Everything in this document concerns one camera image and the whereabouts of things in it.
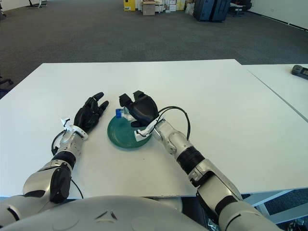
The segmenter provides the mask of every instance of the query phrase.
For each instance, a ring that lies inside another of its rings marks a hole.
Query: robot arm
[[[190,182],[198,187],[197,197],[209,217],[222,231],[280,230],[256,209],[242,201],[234,184],[187,140],[174,129],[157,111],[153,99],[141,91],[134,93],[135,102],[126,95],[120,96],[121,106],[129,109],[137,123],[147,127],[135,133],[137,139],[152,134],[162,142],[187,173]]]
[[[72,170],[82,143],[108,105],[105,101],[98,106],[102,96],[100,92],[86,101],[77,112],[74,125],[69,125],[69,119],[62,120],[65,132],[54,157],[26,180],[23,195],[0,203],[0,227],[55,207],[68,197]]]

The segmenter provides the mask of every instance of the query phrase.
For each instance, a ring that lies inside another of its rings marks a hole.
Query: white bracket
[[[141,131],[138,129],[137,131],[134,131],[136,141],[139,142],[146,139],[151,134],[151,131],[154,129],[155,125],[163,119],[165,119],[165,116],[161,115],[153,120],[144,130]]]
[[[63,139],[65,139],[65,137],[67,138],[67,140],[75,133],[77,132],[78,135],[80,135],[82,137],[82,139],[86,140],[88,138],[87,133],[82,130],[80,127],[77,127],[75,125],[71,125],[71,119],[69,117],[66,118],[62,118],[61,122],[63,124],[63,127],[65,127],[66,129],[66,133],[65,136],[63,136]]]

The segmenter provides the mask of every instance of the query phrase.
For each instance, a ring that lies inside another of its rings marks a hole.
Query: green plate
[[[151,138],[149,136],[142,141],[136,141],[134,131],[137,129],[143,130],[144,128],[132,128],[127,119],[113,117],[109,122],[107,134],[111,142],[120,148],[138,148]]]

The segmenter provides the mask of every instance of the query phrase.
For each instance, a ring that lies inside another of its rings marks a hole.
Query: small blue object
[[[116,109],[115,110],[115,116],[116,116],[116,118],[121,118],[122,116],[121,116],[121,109]]]

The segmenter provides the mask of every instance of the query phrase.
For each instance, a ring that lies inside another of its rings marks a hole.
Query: white box
[[[177,6],[176,5],[169,5],[169,10],[170,11],[177,11]]]

